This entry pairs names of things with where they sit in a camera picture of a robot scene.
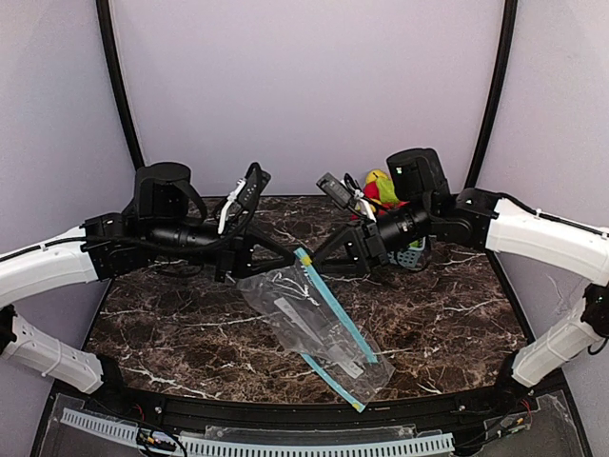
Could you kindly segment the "red tomato with stem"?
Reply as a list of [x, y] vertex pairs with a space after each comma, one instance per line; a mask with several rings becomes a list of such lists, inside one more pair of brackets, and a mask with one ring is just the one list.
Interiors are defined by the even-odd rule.
[[407, 202], [380, 202], [379, 204], [379, 213], [387, 213], [389, 211], [395, 211], [402, 207], [407, 206]]

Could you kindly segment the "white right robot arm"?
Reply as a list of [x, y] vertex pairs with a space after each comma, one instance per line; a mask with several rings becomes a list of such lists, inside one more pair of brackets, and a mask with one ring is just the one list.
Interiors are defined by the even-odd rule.
[[569, 314], [501, 366], [498, 390], [519, 393], [582, 351], [608, 339], [608, 230], [532, 209], [506, 193], [450, 191], [433, 149], [407, 149], [386, 160], [400, 206], [347, 223], [313, 253], [324, 272], [366, 274], [389, 252], [433, 236], [479, 251], [515, 254], [589, 280]]

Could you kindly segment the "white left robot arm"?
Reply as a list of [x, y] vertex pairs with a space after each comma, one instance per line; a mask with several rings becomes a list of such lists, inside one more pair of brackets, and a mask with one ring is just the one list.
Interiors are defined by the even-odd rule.
[[214, 279], [244, 279], [292, 265], [295, 256], [252, 222], [271, 176], [252, 163], [209, 213], [184, 164], [136, 171], [133, 197], [121, 212], [90, 218], [46, 241], [1, 257], [1, 356], [86, 395], [119, 394], [118, 364], [69, 346], [29, 323], [14, 304], [60, 287], [113, 279], [158, 258], [212, 266]]

